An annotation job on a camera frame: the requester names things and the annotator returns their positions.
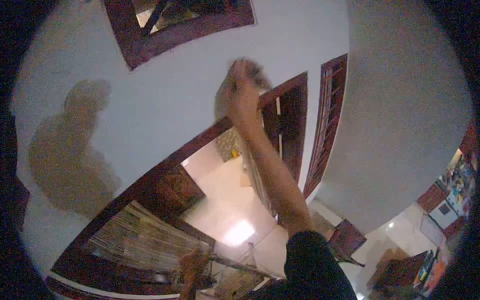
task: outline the wooden door frame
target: wooden door frame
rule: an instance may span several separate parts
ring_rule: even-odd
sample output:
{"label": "wooden door frame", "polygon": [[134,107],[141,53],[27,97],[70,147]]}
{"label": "wooden door frame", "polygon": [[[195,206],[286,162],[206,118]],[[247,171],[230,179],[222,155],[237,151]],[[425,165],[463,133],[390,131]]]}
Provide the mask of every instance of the wooden door frame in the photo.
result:
{"label": "wooden door frame", "polygon": [[[306,89],[307,84],[307,72],[304,72],[285,83],[275,87],[268,93],[265,93],[260,96],[260,101],[258,104],[258,109],[261,109],[266,104],[270,103],[271,101],[275,101],[275,99],[279,96],[282,96],[285,92],[290,91],[296,87],[304,86]],[[306,101],[300,103],[302,105],[302,111],[306,112]],[[77,268],[76,262],[80,261],[88,261],[88,257],[83,252],[82,247],[88,240],[98,231],[100,230],[108,221],[110,221],[116,214],[120,212],[125,206],[127,206],[132,201],[137,201],[145,208],[147,208],[152,214],[159,216],[158,212],[156,212],[153,207],[155,207],[155,192],[154,187],[159,182],[160,178],[162,178],[165,174],[179,165],[182,161],[189,158],[195,152],[200,150],[202,147],[207,145],[209,142],[216,139],[219,135],[227,131],[228,129],[232,128],[233,124],[227,117],[223,117],[222,119],[215,122],[210,128],[205,130],[204,132],[200,133],[188,143],[183,145],[180,149],[172,153],[162,162],[151,168],[148,172],[142,175],[137,181],[135,181],[130,187],[128,187],[124,192],[122,192],[118,197],[113,199],[81,232],[79,235],[75,237],[75,239],[68,245],[65,251],[61,254],[61,256],[57,259],[55,264],[53,265],[51,271],[72,281],[76,281],[77,278],[72,278],[72,273],[67,271],[72,268]],[[160,219],[167,222],[168,224],[172,225],[173,227],[180,229],[187,233],[188,235],[195,237],[201,241],[206,242],[213,248],[215,244],[215,240],[206,235],[205,233],[197,230],[190,224],[184,222],[178,218],[163,218],[159,216]],[[111,267],[115,268],[114,262],[111,262]],[[84,270],[88,268],[88,264],[81,264],[80,270],[78,272],[84,271],[87,272],[88,270]],[[86,286],[90,286],[92,288],[99,288],[98,284],[93,282],[84,282],[82,283]],[[114,290],[107,290],[111,292],[119,292],[117,289]]]}

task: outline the black shirt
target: black shirt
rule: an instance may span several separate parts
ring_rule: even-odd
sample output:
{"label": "black shirt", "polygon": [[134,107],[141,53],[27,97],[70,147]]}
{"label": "black shirt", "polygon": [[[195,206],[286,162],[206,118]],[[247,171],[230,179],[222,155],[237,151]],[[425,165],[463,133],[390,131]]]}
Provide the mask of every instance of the black shirt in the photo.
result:
{"label": "black shirt", "polygon": [[250,292],[245,299],[354,299],[355,292],[318,232],[295,234],[287,243],[286,282]]}

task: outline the dark wooden frame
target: dark wooden frame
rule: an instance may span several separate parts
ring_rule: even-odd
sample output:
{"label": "dark wooden frame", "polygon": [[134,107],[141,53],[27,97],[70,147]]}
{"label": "dark wooden frame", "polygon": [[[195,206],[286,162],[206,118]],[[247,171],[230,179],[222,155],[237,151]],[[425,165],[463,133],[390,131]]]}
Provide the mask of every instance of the dark wooden frame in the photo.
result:
{"label": "dark wooden frame", "polygon": [[130,70],[180,44],[255,23],[249,0],[238,1],[237,8],[226,0],[226,10],[222,14],[198,17],[149,35],[140,27],[131,0],[104,0],[104,3],[113,33]]}
{"label": "dark wooden frame", "polygon": [[[275,87],[270,92],[260,96],[260,101],[258,104],[258,109],[261,109],[271,101],[285,92],[292,90],[298,86],[306,86],[307,82],[307,73],[304,72],[287,82],[281,84],[278,87]],[[302,104],[304,107],[299,108],[301,111],[306,112],[306,101],[303,101]],[[213,126],[202,132],[201,134],[194,137],[180,149],[172,153],[162,162],[160,162],[155,167],[151,168],[147,173],[141,176],[136,182],[134,182],[130,187],[128,187],[122,194],[110,202],[103,211],[101,211],[81,232],[80,234],[70,243],[70,245],[65,249],[62,255],[58,258],[55,264],[52,267],[52,272],[66,278],[68,280],[79,282],[81,281],[83,285],[89,286],[91,288],[97,288],[100,290],[106,290],[108,292],[117,292],[117,293],[134,293],[134,294],[146,294],[146,295],[155,295],[157,294],[155,290],[145,291],[141,287],[135,284],[119,284],[119,285],[104,285],[102,282],[99,282],[93,276],[88,276],[91,274],[92,270],[101,272],[102,268],[111,270],[112,277],[107,280],[115,280],[119,278],[115,275],[115,271],[120,266],[114,262],[99,259],[92,257],[91,254],[85,253],[83,250],[83,245],[88,242],[88,240],[100,230],[108,221],[110,221],[120,210],[127,206],[132,201],[136,200],[146,209],[148,209],[152,214],[169,223],[173,227],[180,229],[187,233],[188,235],[195,237],[201,241],[206,242],[213,248],[215,240],[210,236],[204,234],[203,232],[197,230],[188,223],[182,221],[181,219],[174,217],[166,217],[164,214],[158,210],[158,205],[156,204],[157,199],[155,195],[155,186],[158,184],[160,179],[167,174],[169,171],[173,170],[177,165],[182,161],[189,158],[192,154],[200,150],[202,147],[207,145],[209,142],[213,141],[216,137],[227,131],[232,127],[231,121],[224,117],[214,123]],[[301,165],[301,157],[298,162],[299,166]],[[145,281],[145,278],[149,278],[150,274],[145,270],[138,270],[135,268],[130,268],[126,266],[121,267],[123,270],[123,279],[129,278],[134,281]],[[157,291],[165,291],[168,289],[167,286],[161,286],[161,284],[156,284],[158,286]],[[123,286],[128,286],[134,290],[126,291]]]}
{"label": "dark wooden frame", "polygon": [[[338,88],[331,91],[331,96],[328,98],[325,97],[326,93],[328,92],[326,90],[326,80],[328,78],[326,78],[324,74],[326,70],[334,66],[339,66],[339,69],[337,69],[337,71],[332,74],[332,77],[338,76]],[[312,157],[310,159],[307,179],[303,188],[303,196],[305,198],[307,198],[313,192],[313,190],[322,180],[328,158],[330,157],[330,152],[332,151],[332,146],[335,140],[335,135],[338,128],[338,122],[340,120],[340,113],[343,104],[343,93],[345,91],[346,73],[347,54],[330,60],[322,65],[317,129],[315,132],[315,141],[313,144]],[[336,101],[335,106],[330,107],[327,101],[330,101],[334,97]],[[322,115],[324,114],[326,109],[329,109],[327,118],[323,118]]]}

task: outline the wooden furniture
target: wooden furniture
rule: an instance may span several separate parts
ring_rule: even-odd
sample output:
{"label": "wooden furniture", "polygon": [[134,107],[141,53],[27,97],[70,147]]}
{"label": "wooden furniture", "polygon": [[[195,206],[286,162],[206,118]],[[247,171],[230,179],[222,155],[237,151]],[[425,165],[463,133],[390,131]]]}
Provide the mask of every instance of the wooden furniture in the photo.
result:
{"label": "wooden furniture", "polygon": [[472,156],[477,156],[479,152],[478,137],[474,122],[470,122],[470,125],[462,140],[462,144],[459,147],[465,161],[470,163]]}
{"label": "wooden furniture", "polygon": [[381,274],[369,283],[374,289],[387,287],[406,287],[413,285],[417,273],[425,262],[428,251],[404,259],[391,259]]}
{"label": "wooden furniture", "polygon": [[367,287],[372,289],[373,286],[385,275],[388,264],[392,259],[402,260],[404,258],[408,258],[408,254],[400,248],[387,249],[377,263],[377,269],[367,282]]}
{"label": "wooden furniture", "polygon": [[330,238],[329,243],[335,258],[339,263],[350,263],[365,267],[364,264],[357,262],[351,256],[366,241],[367,238],[345,219],[335,226],[335,231]]}
{"label": "wooden furniture", "polygon": [[312,157],[303,195],[307,198],[322,180],[335,140],[347,77],[347,55],[322,65],[320,103]]}
{"label": "wooden furniture", "polygon": [[447,197],[447,193],[438,187],[436,183],[418,198],[417,203],[427,212],[430,213]]}

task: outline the wall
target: wall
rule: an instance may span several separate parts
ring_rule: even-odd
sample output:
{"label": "wall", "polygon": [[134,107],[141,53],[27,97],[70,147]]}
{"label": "wall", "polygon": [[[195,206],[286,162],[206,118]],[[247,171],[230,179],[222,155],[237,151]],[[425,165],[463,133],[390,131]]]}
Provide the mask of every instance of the wall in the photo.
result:
{"label": "wall", "polygon": [[100,0],[62,2],[39,29],[13,93],[18,176],[32,193],[24,241],[45,272],[89,219],[49,205],[33,182],[28,145],[41,121],[63,112],[68,91],[82,79],[111,86],[90,145],[120,180],[120,194],[151,167],[214,121],[215,93],[228,62],[259,61],[273,85],[309,71],[309,101],[300,186],[311,156],[320,66],[348,52],[343,1],[253,0],[256,25],[216,33],[176,47],[129,72]]}
{"label": "wall", "polygon": [[444,172],[470,117],[452,48],[418,3],[348,2],[346,89],[317,195],[365,233]]}

